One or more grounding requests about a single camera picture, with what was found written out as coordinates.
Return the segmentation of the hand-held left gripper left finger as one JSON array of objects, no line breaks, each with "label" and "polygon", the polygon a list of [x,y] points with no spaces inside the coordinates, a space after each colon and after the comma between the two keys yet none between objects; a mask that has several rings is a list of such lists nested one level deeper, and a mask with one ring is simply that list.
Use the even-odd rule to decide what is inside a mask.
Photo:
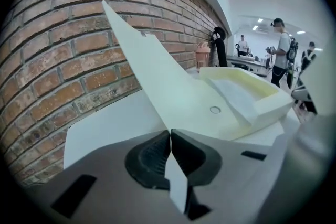
[{"label": "hand-held left gripper left finger", "polygon": [[65,168],[35,193],[56,223],[183,223],[164,177],[169,133],[103,146]]}]

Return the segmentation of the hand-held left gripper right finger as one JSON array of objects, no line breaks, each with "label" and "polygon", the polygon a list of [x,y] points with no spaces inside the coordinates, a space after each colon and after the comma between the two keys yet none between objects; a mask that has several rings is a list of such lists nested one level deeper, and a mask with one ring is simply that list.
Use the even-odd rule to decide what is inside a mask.
[{"label": "hand-held left gripper right finger", "polygon": [[196,223],[252,223],[279,174],[283,136],[271,146],[171,133],[186,176],[184,214]]}]

